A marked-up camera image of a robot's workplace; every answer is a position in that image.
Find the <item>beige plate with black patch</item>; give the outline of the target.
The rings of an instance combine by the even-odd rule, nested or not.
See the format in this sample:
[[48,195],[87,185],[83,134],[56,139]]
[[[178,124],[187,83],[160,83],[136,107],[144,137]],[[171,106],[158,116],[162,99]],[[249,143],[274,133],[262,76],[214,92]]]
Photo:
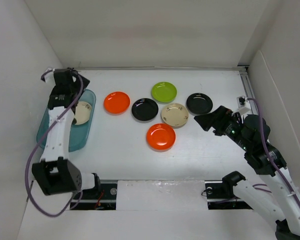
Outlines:
[[85,101],[79,101],[75,108],[75,115],[72,121],[73,125],[83,125],[89,121],[92,106]]

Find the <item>orange plate front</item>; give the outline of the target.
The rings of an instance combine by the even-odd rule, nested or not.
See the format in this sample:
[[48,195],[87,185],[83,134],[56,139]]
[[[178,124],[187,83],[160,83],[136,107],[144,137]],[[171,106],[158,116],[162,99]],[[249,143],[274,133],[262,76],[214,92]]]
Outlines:
[[146,141],[152,149],[166,151],[174,145],[176,133],[168,124],[156,123],[148,129]]

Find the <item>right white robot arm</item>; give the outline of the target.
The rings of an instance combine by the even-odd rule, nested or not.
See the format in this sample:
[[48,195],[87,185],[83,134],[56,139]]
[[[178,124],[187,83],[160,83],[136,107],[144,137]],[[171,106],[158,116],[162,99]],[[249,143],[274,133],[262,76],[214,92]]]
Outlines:
[[239,198],[274,228],[278,240],[300,240],[300,193],[295,187],[280,151],[267,142],[270,127],[261,114],[240,114],[220,106],[197,115],[204,131],[227,136],[244,151],[244,159],[269,188],[276,203],[258,192],[238,171],[224,176],[218,188],[228,198]]

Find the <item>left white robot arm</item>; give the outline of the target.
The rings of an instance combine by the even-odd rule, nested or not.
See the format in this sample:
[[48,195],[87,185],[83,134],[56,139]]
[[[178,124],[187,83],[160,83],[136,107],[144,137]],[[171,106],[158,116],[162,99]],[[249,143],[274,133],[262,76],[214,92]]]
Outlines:
[[43,135],[45,147],[31,172],[46,196],[84,191],[90,198],[101,194],[96,173],[82,173],[69,159],[71,126],[76,107],[90,81],[73,68],[52,68],[41,80],[53,84],[47,110],[48,130]]

